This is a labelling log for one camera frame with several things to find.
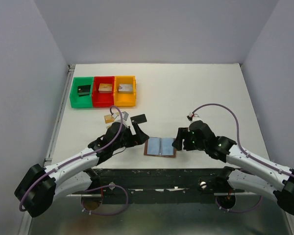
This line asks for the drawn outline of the brown leather card holder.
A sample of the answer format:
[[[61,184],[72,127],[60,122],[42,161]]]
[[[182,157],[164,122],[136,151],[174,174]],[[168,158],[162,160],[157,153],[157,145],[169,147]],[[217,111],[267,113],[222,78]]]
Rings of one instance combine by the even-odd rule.
[[[145,156],[175,158],[176,149],[173,147],[174,138],[150,137],[144,148]]]

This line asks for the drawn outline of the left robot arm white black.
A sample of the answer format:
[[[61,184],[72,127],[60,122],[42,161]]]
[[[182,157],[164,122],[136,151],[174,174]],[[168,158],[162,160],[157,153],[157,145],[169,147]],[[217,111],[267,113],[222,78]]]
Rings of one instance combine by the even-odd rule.
[[[135,134],[124,122],[114,122],[104,135],[67,160],[46,167],[31,166],[14,192],[20,202],[19,210],[28,212],[31,217],[40,216],[64,192],[63,183],[76,181],[76,175],[107,161],[120,148],[144,144],[149,136],[137,122],[132,122],[132,126]]]

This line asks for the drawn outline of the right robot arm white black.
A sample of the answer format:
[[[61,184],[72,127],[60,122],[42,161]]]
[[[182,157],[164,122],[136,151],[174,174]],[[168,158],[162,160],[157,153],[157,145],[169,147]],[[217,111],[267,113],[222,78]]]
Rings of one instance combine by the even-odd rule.
[[[271,199],[294,215],[294,168],[276,164],[244,149],[238,141],[216,136],[201,120],[180,127],[172,146],[177,150],[205,152],[209,157],[246,170],[226,168],[219,182],[225,188],[240,189]]]

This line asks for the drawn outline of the black credit card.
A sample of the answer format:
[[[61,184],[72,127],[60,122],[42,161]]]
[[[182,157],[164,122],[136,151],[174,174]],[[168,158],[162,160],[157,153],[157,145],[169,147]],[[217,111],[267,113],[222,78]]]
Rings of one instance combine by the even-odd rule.
[[[131,122],[141,124],[147,122],[147,118],[145,114],[137,115],[137,116],[132,116],[130,118]]]

